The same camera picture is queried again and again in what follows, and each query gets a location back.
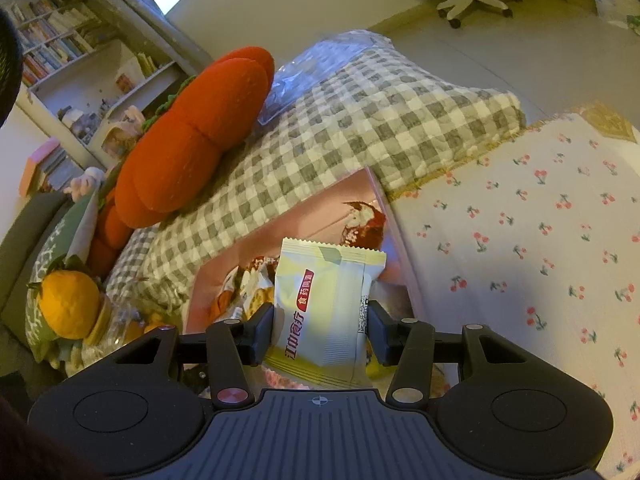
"snack wrapper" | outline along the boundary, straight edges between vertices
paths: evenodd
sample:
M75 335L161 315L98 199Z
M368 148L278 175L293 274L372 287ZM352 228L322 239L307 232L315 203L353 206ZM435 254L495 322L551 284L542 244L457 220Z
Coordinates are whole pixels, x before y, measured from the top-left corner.
M285 238L266 364L320 388L367 386L367 302L385 263L380 251Z

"plush orange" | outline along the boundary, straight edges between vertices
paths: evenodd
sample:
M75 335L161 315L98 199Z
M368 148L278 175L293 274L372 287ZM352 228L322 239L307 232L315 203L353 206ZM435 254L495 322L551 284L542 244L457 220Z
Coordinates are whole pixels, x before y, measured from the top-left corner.
M118 215L115 207L115 197L109 199L98 215L98 223L95 227L95 237L111 249L120 252L131 238L133 229L128 227Z
M247 136L268 93L269 81L260 63L229 59L214 63L194 79L166 115L180 115L226 152Z
M116 183L116 210L122 222L132 229L149 227L164 220L167 213L147 209L140 200L133 185L136 158L143 152L136 152L137 146L124 161Z
M122 167L115 209L125 225L151 226L197 196L222 154L249 134L273 72L271 54L247 47L212 63L182 90Z
M264 50L261 46L244 46L242 48L238 48L237 50L233 50L228 54L220 57L216 60L214 64L222 63L228 59L235 59L236 57L244 57L246 59L253 59L260 63L260 66L264 69L267 74L267 79L269 81L269 88L273 84L273 74L275 73L275 65L273 63L273 57L268 50Z
M181 208L198 194L213 176L222 154L208 137L180 115L170 113L148 131L144 149L133 184L147 209L165 213Z
M91 240L86 266L101 280L105 280L118 259L118 251L111 249L98 238Z

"green pillow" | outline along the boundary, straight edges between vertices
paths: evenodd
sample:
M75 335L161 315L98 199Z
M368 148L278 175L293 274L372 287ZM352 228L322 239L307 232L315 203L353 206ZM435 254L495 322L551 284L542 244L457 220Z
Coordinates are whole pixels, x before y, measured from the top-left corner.
M86 262L98 218L98 192L99 189L95 189L71 206L49 235L33 266L30 279L32 283L41 282L49 266L61 257L75 255L82 263ZM58 361L63 357L60 355L61 350L68 347L66 340L62 341L62 345L57 345L56 340L60 337L44 319L35 288L27 291L25 332L36 362L41 362L45 357Z

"barcode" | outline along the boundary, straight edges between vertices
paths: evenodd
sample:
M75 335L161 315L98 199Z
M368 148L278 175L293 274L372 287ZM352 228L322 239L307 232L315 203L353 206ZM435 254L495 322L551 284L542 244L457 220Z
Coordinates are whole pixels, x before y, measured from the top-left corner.
M369 304L369 297L360 297L360 319L358 320L358 333L367 333L367 305Z

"gray and white checkered blanket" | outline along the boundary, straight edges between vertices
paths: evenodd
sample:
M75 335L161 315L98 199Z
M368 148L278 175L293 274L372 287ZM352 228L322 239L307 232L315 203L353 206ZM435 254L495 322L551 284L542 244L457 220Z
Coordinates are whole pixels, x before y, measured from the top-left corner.
M151 298L180 308L204 262L351 171L370 166L394 192L522 127L510 92L455 86L391 48L365 50L257 126L155 237L151 229L132 238L110 292L135 275Z

